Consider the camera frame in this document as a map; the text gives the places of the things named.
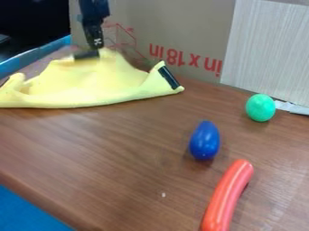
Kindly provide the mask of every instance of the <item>cloth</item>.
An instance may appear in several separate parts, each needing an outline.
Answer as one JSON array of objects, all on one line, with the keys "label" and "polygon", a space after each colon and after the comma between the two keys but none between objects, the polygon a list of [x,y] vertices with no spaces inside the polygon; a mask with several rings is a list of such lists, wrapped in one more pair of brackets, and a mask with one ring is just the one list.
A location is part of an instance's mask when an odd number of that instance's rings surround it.
[{"label": "cloth", "polygon": [[0,107],[70,108],[103,106],[184,91],[164,75],[164,61],[148,73],[118,52],[103,48],[99,59],[53,60],[37,77],[11,76],[0,88]]}]

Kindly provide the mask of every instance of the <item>orange hot dog toy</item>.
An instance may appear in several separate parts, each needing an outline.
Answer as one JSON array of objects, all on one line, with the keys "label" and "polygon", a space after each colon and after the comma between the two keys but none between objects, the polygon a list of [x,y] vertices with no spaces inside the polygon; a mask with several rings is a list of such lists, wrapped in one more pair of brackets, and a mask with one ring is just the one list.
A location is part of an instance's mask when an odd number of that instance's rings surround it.
[{"label": "orange hot dog toy", "polygon": [[253,174],[251,163],[236,160],[215,189],[201,222],[201,231],[228,231],[237,201]]}]

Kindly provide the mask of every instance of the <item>wooden table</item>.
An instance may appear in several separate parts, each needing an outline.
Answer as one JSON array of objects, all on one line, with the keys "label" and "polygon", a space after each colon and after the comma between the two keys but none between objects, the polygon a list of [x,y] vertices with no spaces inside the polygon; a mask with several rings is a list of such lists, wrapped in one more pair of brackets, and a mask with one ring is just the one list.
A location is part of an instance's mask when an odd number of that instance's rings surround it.
[{"label": "wooden table", "polygon": [[[44,69],[63,49],[23,71]],[[309,118],[244,114],[248,93],[179,79],[179,95],[79,109],[1,109],[0,180],[78,230],[197,231],[223,172],[255,167],[232,231],[308,230]],[[201,120],[220,129],[213,162],[187,152]]]}]

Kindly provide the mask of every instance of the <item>blue egg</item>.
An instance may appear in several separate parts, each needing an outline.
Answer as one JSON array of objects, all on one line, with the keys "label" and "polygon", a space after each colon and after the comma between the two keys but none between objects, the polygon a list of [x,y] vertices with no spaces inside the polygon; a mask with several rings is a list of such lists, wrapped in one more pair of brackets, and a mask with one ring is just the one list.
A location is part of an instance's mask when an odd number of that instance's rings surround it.
[{"label": "blue egg", "polygon": [[220,148],[220,134],[217,126],[210,121],[203,121],[191,136],[189,149],[198,160],[213,158]]}]

